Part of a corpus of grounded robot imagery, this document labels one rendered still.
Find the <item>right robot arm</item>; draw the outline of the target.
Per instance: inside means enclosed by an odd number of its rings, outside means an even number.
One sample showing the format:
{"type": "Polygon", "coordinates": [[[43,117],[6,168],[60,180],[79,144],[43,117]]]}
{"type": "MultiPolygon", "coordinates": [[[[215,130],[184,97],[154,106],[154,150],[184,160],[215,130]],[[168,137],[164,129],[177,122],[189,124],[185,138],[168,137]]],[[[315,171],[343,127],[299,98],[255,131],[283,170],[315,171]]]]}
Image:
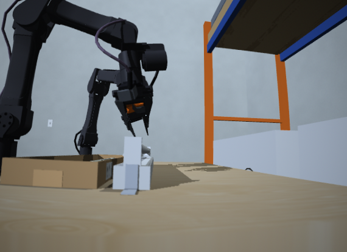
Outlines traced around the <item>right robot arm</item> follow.
{"type": "Polygon", "coordinates": [[[38,55],[55,24],[95,36],[102,26],[120,20],[104,28],[98,38],[115,49],[122,48],[118,58],[131,71],[141,70],[141,64],[145,72],[167,69],[164,45],[137,43],[138,28],[122,18],[101,15],[66,0],[25,0],[13,10],[13,19],[13,49],[0,97],[0,174],[2,158],[16,157],[18,141],[14,139],[32,128],[31,97],[38,55]]]}

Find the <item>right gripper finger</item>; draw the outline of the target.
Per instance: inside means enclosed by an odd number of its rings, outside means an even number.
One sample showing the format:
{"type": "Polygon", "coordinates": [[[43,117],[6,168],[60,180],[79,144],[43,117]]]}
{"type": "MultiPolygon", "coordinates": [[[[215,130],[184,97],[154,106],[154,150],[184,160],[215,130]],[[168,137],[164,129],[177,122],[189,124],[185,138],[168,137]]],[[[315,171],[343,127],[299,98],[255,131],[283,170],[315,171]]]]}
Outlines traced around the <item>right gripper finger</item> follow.
{"type": "Polygon", "coordinates": [[[150,111],[152,108],[153,104],[153,99],[152,96],[144,96],[144,103],[145,103],[145,116],[146,116],[146,122],[147,122],[147,128],[149,127],[149,116],[150,116],[150,111]],[[150,106],[151,103],[151,106],[150,106]],[[150,109],[150,111],[149,111],[150,109]]]}
{"type": "Polygon", "coordinates": [[[114,102],[115,102],[117,108],[119,109],[122,117],[124,118],[125,124],[127,126],[127,130],[130,130],[129,122],[128,122],[127,106],[126,106],[125,102],[120,102],[119,100],[115,100],[114,102]],[[126,114],[127,114],[127,118],[126,118],[126,114]]]}

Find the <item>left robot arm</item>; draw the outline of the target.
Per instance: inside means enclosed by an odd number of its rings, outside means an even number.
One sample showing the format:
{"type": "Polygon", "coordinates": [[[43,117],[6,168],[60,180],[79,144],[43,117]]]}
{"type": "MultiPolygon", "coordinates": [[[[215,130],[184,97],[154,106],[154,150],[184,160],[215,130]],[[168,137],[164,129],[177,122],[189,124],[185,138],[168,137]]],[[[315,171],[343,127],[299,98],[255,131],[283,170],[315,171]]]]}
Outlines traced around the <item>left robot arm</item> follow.
{"type": "MultiPolygon", "coordinates": [[[[88,111],[86,120],[81,130],[77,146],[80,146],[79,155],[92,154],[92,147],[98,142],[97,137],[97,119],[99,115],[100,105],[103,97],[106,96],[110,89],[110,84],[114,83],[117,87],[121,85],[120,70],[105,71],[95,68],[88,82],[87,90],[89,93],[88,111]],[[103,82],[97,82],[103,81],[103,82]],[[107,83],[110,82],[110,83],[107,83]]],[[[135,107],[132,104],[132,109],[136,113],[145,113],[145,106],[135,107]]]]}

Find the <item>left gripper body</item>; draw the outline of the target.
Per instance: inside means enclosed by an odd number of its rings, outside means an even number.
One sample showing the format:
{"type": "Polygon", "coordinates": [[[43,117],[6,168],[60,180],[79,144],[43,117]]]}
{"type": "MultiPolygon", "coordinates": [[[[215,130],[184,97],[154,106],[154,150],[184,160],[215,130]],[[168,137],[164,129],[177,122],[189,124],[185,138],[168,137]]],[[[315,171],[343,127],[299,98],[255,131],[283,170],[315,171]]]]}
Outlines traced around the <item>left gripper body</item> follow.
{"type": "MultiPolygon", "coordinates": [[[[144,106],[143,103],[136,103],[136,104],[133,104],[133,105],[135,107],[144,106]]],[[[130,121],[130,123],[139,121],[139,120],[142,119],[142,116],[145,116],[145,113],[136,113],[132,109],[132,104],[131,105],[127,105],[127,112],[128,112],[128,120],[130,121]]],[[[121,119],[124,121],[124,118],[122,116],[121,116],[121,119]]]]}

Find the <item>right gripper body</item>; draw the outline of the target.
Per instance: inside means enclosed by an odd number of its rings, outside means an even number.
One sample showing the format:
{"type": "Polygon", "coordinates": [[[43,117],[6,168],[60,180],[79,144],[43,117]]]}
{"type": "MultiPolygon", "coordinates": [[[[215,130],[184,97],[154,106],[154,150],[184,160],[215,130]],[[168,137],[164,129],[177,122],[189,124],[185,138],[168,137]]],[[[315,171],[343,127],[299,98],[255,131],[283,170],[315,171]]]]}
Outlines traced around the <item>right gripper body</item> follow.
{"type": "MultiPolygon", "coordinates": [[[[118,90],[120,91],[123,89],[128,89],[127,70],[126,69],[121,70],[120,75],[121,75],[121,85],[118,87],[117,90],[112,90],[112,96],[113,97],[117,96],[118,90]]],[[[152,85],[148,85],[148,86],[143,85],[142,71],[139,70],[138,68],[133,68],[132,69],[132,75],[133,75],[133,88],[136,85],[138,95],[137,95],[136,99],[125,101],[126,105],[131,105],[131,104],[136,104],[136,103],[144,103],[144,96],[152,96],[153,97],[153,86],[152,85]]],[[[119,99],[118,96],[115,97],[115,99],[118,100],[119,99]]]]}

